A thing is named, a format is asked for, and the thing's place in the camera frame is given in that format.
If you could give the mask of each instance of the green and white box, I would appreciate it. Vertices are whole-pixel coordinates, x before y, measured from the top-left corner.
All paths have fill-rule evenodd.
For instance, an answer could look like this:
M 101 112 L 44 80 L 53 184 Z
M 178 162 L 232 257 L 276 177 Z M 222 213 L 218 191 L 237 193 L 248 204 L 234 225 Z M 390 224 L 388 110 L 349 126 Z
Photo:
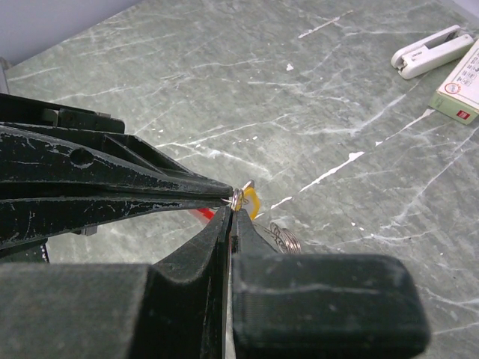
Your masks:
M 429 106 L 465 125 L 479 116 L 479 40 L 439 86 Z

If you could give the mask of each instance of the red square on box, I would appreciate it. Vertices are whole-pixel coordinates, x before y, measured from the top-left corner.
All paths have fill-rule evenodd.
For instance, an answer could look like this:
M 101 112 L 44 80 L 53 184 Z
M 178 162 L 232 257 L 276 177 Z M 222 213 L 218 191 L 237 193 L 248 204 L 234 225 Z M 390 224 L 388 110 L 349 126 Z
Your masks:
M 471 115 L 468 114 L 467 112 L 461 110 L 461 111 L 457 112 L 456 116 L 461 117 L 463 120 L 467 120 L 467 117 L 469 117 Z

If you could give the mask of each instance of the red circle on box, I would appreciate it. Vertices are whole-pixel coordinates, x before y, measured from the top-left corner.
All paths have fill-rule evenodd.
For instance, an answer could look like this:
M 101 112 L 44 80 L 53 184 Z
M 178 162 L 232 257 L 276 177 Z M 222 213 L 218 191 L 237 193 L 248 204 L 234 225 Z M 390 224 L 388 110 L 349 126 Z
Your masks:
M 454 84 L 453 82 L 450 82 L 444 86 L 444 89 L 447 93 L 454 95 L 456 93 L 459 93 L 459 91 L 461 91 L 461 86 L 458 84 Z

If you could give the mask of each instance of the tabletop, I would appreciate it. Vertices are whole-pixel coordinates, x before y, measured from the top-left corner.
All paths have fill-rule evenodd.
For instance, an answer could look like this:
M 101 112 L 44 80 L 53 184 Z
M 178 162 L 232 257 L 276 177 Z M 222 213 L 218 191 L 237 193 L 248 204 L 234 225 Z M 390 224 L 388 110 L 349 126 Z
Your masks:
M 454 24 L 468 26 L 436 1 L 147 0 L 7 77 L 14 95 L 124 120 L 197 173 L 254 179 L 257 222 L 289 228 L 305 252 L 400 259 L 433 330 L 423 358 L 469 359 L 479 351 L 479 122 L 427 107 L 455 63 L 409 81 L 390 65 Z M 157 213 L 52 238 L 49 255 L 153 263 L 201 228 L 188 212 Z

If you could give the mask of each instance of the white stapler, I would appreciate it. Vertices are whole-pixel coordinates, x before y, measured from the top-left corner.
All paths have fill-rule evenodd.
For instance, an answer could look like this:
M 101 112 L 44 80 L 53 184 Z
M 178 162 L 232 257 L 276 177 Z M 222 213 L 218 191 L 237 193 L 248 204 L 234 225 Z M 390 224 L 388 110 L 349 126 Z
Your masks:
M 473 43 L 470 35 L 461 34 L 461 27 L 454 25 L 396 51 L 391 65 L 409 80 L 461 58 Z

